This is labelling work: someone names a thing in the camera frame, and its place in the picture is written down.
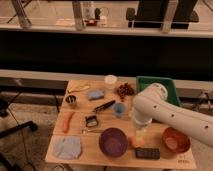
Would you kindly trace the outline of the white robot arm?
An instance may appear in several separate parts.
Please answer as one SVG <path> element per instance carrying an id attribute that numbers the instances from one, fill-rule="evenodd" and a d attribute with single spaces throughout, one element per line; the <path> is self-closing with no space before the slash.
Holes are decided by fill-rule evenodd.
<path id="1" fill-rule="evenodd" d="M 167 97 L 160 83 L 146 87 L 133 98 L 133 122 L 144 127 L 155 119 L 213 148 L 213 117 L 173 105 Z"/>

